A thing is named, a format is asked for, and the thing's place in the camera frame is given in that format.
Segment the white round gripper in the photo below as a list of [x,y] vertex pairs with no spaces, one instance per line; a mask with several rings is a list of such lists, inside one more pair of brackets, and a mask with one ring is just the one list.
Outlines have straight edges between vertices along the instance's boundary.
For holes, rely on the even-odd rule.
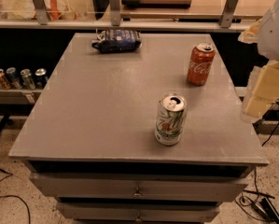
[[279,0],[264,14],[240,33],[238,40],[245,44],[258,42],[258,53],[268,61],[263,67],[255,66],[250,73],[243,99],[240,118],[254,123],[272,107],[279,98]]

